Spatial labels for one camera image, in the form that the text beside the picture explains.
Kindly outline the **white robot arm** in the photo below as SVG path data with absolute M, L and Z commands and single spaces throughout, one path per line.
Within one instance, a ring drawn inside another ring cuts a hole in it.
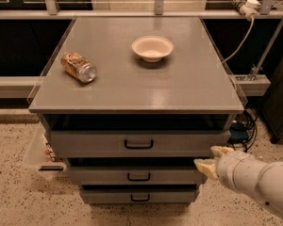
M 224 146 L 210 149 L 213 159 L 193 160 L 200 172 L 283 219 L 283 162 L 266 163 Z

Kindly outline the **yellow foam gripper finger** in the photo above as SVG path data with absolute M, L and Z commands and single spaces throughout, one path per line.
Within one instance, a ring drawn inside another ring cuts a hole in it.
M 197 169 L 205 174 L 210 180 L 217 181 L 216 161 L 214 159 L 194 159 Z
M 210 149 L 215 157 L 222 157 L 224 154 L 233 152 L 232 148 L 226 146 L 212 146 Z

